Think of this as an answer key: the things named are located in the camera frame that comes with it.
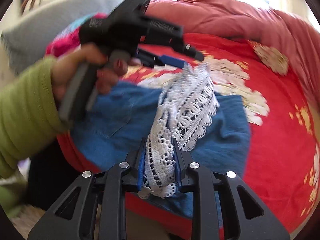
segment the black pants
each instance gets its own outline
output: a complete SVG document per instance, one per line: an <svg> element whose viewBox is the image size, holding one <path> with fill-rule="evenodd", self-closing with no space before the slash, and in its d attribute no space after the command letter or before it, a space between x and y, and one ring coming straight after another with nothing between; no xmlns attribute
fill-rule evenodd
<svg viewBox="0 0 320 240"><path fill-rule="evenodd" d="M79 175L55 140L31 159L27 203L47 210Z"/></svg>

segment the person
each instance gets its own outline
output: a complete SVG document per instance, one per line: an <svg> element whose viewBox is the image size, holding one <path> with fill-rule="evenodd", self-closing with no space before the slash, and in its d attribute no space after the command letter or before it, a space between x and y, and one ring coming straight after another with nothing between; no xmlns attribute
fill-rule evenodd
<svg viewBox="0 0 320 240"><path fill-rule="evenodd" d="M18 203L26 188L25 180L16 173L18 162L70 128L59 119L57 106L78 65L83 61L103 65L107 60L96 45L85 44L59 59L45 57L0 91L0 205L8 217L19 212ZM131 59L128 63L137 65L139 61ZM118 60L113 69L98 70L99 93L110 92L127 72L128 63Z"/></svg>

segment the bed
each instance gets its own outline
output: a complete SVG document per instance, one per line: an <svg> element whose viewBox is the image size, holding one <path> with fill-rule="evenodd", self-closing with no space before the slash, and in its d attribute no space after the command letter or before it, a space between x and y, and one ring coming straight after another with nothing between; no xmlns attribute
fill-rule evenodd
<svg viewBox="0 0 320 240"><path fill-rule="evenodd" d="M45 53L60 56L75 48L79 44L76 28L84 20L82 17L96 12L108 14L121 1L62 0L31 13L18 26L4 32L3 35L14 71L20 73ZM246 13L246 17L250 18L250 21L246 21L247 29L241 30L242 35L230 15L219 14L225 9L222 5L228 5L230 15L238 14L241 18ZM296 41L292 41L290 46L285 46L284 44L290 40L282 39L286 32L288 39L290 35L296 35L295 25L291 25L292 29L287 30L286 26L290 20L285 22L286 15L282 15L284 21L282 29L273 30L274 35L263 36L265 34L263 28L269 28L271 31L275 26L264 25L261 29L253 28L256 23L254 20L261 20L259 17L263 17L261 14L264 13L259 11L255 14L254 10L233 0L180 0L179 2L159 0L151 3L148 13L184 25L187 33L186 41L205 54L217 92L243 97L251 129L250 150L243 163L245 166L243 178L294 238L319 203L320 153L316 138L318 140L320 138L320 115L316 108L316 99L309 93L308 84L301 82L303 73L295 68L298 60L305 59L303 57L305 51L301 47L305 43L301 43L299 47L302 58L296 58L292 53L297 50L292 45L296 44ZM222 28L221 23L229 24L229 28ZM30 28L35 24L39 28ZM312 32L312 29L308 29L302 22L299 22L299 27L307 29L308 33ZM38 33L46 35L39 38ZM316 32L312 34L315 37L319 36ZM158 54L181 57L161 47L148 49ZM199 64L188 58L184 60L193 66ZM223 68L217 67L221 60L224 62ZM130 67L123 78L141 86L159 88L177 72L179 70L170 67L164 70ZM79 151L70 133L60 135L58 140L65 158L75 169L100 171L95 163L88 161ZM189 238L190 219L159 209L136 196L128 196L126 204L129 210L156 220L168 231L184 239Z"/></svg>

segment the silver screw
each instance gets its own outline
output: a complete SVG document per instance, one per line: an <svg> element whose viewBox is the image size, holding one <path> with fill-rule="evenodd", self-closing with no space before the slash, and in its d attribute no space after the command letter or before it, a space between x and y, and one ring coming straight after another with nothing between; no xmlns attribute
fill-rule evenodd
<svg viewBox="0 0 320 240"><path fill-rule="evenodd" d="M91 175L92 175L91 171L84 171L82 173L82 177L84 177L84 178L90 178Z"/></svg>
<svg viewBox="0 0 320 240"><path fill-rule="evenodd" d="M230 178L230 179L234 179L236 177L236 173L234 171L228 171L227 172L227 176Z"/></svg>
<svg viewBox="0 0 320 240"><path fill-rule="evenodd" d="M120 167L121 169L126 169L126 168L129 167L129 163L127 163L127 162L121 162L121 163L119 164L119 167Z"/></svg>
<svg viewBox="0 0 320 240"><path fill-rule="evenodd" d="M199 163L190 163L190 167L193 169L197 169L200 167Z"/></svg>

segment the hand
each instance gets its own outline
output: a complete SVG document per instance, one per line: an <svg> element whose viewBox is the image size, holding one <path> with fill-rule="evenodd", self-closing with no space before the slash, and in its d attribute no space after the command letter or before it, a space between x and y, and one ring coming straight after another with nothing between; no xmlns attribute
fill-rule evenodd
<svg viewBox="0 0 320 240"><path fill-rule="evenodd" d="M81 46L81 49L69 53L58 59L51 69L51 83L54 99L60 102L68 89L68 84L81 62L87 61L93 64L103 65L108 58L103 55L93 43ZM97 71L96 87L101 94L107 94L119 81L119 77L128 71L129 65L139 65L138 59L131 59L129 62L118 60L114 63L113 69L102 68Z"/></svg>

